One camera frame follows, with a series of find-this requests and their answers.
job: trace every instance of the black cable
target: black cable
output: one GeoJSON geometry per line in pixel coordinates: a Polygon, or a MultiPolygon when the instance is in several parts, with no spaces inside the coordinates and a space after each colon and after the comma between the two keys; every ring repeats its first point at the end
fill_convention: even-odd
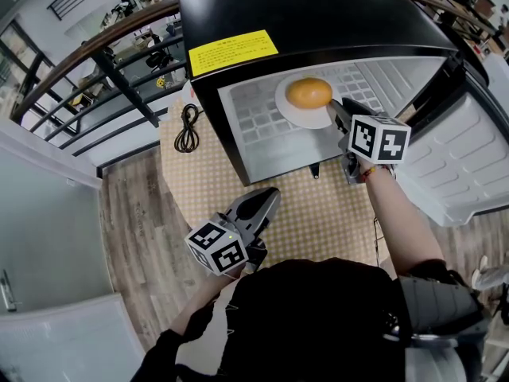
{"type": "Polygon", "coordinates": [[[198,115],[203,112],[198,111],[198,107],[192,103],[188,103],[182,109],[181,119],[184,128],[176,136],[175,143],[173,144],[175,150],[179,153],[191,153],[200,145],[200,136],[193,127],[198,120],[198,115]]]}

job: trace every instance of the forearm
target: forearm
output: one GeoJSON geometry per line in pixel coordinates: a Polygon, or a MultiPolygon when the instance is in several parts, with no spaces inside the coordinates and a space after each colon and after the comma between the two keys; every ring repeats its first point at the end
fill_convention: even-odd
{"type": "Polygon", "coordinates": [[[444,259],[429,225],[389,171],[376,170],[367,177],[366,185],[398,274],[426,260],[444,259]]]}
{"type": "Polygon", "coordinates": [[[191,297],[185,308],[178,314],[169,327],[177,334],[184,335],[188,328],[189,319],[199,309],[205,307],[209,302],[220,293],[220,291],[230,284],[233,279],[227,276],[209,275],[200,289],[191,297]]]}

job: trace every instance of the wooden floor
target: wooden floor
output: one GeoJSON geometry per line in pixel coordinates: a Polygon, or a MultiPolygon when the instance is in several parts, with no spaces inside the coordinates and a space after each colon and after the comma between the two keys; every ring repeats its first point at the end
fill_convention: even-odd
{"type": "MultiPolygon", "coordinates": [[[[101,217],[108,267],[148,349],[205,273],[185,249],[188,225],[162,177],[158,147],[108,168],[103,176],[101,217]]],[[[468,283],[483,254],[490,265],[505,261],[509,211],[475,216],[459,228],[430,225],[449,266],[468,283]]],[[[483,300],[497,293],[490,291],[483,300]]]]}

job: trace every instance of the yellow label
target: yellow label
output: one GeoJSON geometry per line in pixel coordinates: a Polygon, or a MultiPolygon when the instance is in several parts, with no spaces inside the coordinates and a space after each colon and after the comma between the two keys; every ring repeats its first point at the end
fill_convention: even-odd
{"type": "Polygon", "coordinates": [[[198,76],[245,60],[267,57],[277,53],[269,34],[263,29],[190,49],[189,59],[192,74],[198,76]]]}

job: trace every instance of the door handle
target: door handle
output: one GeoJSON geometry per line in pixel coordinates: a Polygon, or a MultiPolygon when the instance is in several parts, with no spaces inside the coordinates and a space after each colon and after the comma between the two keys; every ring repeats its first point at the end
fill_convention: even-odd
{"type": "Polygon", "coordinates": [[[2,299],[3,303],[7,308],[9,313],[14,313],[17,311],[16,301],[14,300],[13,291],[10,288],[9,276],[7,276],[7,272],[4,269],[2,272],[2,276],[0,277],[0,290],[2,291],[2,299]]]}

